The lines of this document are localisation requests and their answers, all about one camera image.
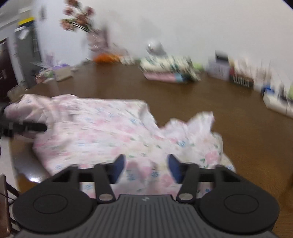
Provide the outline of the pink floral garment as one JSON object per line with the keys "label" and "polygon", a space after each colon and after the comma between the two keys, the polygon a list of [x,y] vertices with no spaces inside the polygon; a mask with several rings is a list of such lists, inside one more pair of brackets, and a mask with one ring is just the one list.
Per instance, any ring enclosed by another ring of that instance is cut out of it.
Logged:
{"label": "pink floral garment", "polygon": [[222,138],[211,131],[211,112],[196,114],[188,122],[171,119],[160,128],[141,100],[26,94],[4,114],[47,125],[45,133],[33,136],[33,150],[50,174],[71,165],[111,163],[124,155],[125,168],[112,186],[116,195],[176,195],[180,186],[168,169],[170,154],[205,169],[222,162]]}

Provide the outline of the cream teal flower garment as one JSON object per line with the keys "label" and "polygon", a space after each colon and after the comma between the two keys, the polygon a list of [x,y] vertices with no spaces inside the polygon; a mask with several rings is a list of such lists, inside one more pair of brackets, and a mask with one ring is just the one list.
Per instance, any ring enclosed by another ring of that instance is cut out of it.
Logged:
{"label": "cream teal flower garment", "polygon": [[201,81],[199,72],[194,68],[189,57],[176,57],[172,55],[149,56],[140,60],[140,70],[155,73],[180,73],[190,79],[189,82]]}

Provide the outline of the light blue pink mesh garment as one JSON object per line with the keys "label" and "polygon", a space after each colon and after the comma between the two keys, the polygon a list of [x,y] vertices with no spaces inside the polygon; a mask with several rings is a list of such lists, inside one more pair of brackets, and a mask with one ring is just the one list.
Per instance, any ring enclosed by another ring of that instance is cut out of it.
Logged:
{"label": "light blue pink mesh garment", "polygon": [[144,76],[147,80],[162,81],[168,83],[187,83],[190,81],[188,77],[185,77],[180,73],[145,72]]}

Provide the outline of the clear box of oranges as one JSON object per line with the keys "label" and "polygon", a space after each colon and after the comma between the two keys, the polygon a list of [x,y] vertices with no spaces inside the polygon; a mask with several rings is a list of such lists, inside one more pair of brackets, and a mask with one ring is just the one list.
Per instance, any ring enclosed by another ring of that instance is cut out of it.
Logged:
{"label": "clear box of oranges", "polygon": [[111,53],[102,53],[96,56],[93,61],[96,64],[113,64],[120,61],[120,57]]}

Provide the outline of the black tissue box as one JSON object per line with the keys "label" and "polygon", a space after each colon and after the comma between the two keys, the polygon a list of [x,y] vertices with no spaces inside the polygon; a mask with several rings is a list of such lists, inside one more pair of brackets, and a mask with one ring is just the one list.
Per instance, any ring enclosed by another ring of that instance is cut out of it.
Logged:
{"label": "black tissue box", "polygon": [[252,78],[237,74],[234,68],[231,68],[229,71],[229,82],[249,89],[253,89],[254,87]]}

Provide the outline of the white power strip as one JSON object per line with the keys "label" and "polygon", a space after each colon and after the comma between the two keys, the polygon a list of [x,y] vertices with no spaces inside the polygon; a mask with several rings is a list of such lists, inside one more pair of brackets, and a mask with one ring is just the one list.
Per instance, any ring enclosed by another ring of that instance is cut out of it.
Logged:
{"label": "white power strip", "polygon": [[292,118],[292,99],[282,99],[279,96],[265,92],[263,96],[263,101],[269,110],[275,111],[289,118]]}

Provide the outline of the grey tin box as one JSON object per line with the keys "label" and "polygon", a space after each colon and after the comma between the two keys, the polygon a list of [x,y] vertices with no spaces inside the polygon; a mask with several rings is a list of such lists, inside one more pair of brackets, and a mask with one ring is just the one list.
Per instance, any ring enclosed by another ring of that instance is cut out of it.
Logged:
{"label": "grey tin box", "polygon": [[207,65],[207,74],[210,77],[228,81],[230,65],[228,62],[216,61],[210,59]]}

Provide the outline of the pink flower bouquet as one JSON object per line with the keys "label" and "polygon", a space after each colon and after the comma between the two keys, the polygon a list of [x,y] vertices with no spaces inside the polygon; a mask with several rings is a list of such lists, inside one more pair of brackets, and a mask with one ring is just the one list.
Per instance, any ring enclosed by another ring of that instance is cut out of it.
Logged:
{"label": "pink flower bouquet", "polygon": [[108,48],[105,29],[96,29],[92,18],[94,9],[85,6],[82,7],[80,1],[65,1],[66,7],[63,10],[67,18],[60,20],[61,27],[66,31],[82,30],[87,34],[89,49],[92,52],[106,52]]}

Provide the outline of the white round robot toy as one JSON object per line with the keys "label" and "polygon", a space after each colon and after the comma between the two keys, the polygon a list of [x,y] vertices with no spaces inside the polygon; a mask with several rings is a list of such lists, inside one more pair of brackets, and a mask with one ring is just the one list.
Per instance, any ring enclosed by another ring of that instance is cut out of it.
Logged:
{"label": "white round robot toy", "polygon": [[146,49],[150,55],[156,55],[156,56],[166,55],[163,45],[158,40],[154,40],[154,39],[149,40],[147,42]]}

